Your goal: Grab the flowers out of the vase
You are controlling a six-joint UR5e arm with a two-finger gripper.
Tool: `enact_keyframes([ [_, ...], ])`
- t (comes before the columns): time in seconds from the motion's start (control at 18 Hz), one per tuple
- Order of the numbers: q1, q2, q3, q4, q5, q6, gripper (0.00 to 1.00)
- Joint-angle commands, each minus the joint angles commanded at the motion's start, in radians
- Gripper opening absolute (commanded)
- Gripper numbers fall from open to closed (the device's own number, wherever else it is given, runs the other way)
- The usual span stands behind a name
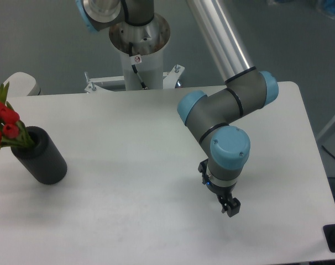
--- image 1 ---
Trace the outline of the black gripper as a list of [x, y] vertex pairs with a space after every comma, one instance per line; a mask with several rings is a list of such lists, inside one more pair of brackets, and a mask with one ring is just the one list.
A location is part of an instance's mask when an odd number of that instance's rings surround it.
[[221, 212], [231, 218], [239, 213], [241, 203], [237, 198], [232, 197], [232, 191], [238, 181], [238, 177], [232, 180], [221, 180], [216, 178], [208, 168], [208, 160], [200, 162], [198, 171], [202, 175], [202, 184], [214, 194], [222, 206]]

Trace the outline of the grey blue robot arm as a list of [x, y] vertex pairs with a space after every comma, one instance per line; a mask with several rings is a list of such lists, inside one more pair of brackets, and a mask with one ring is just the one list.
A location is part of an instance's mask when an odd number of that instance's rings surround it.
[[[208, 96], [193, 91], [177, 105], [177, 112], [197, 140], [206, 160], [198, 167], [202, 182], [214, 193], [222, 212], [234, 216], [240, 201], [232, 196], [249, 158], [250, 140], [233, 122], [272, 103], [279, 94], [276, 79], [258, 71], [244, 50], [222, 1], [188, 1], [208, 45], [225, 89]], [[109, 30], [121, 56], [126, 90], [174, 87], [179, 66], [163, 74], [162, 51], [170, 39], [167, 21], [153, 1], [77, 1], [87, 29]]]

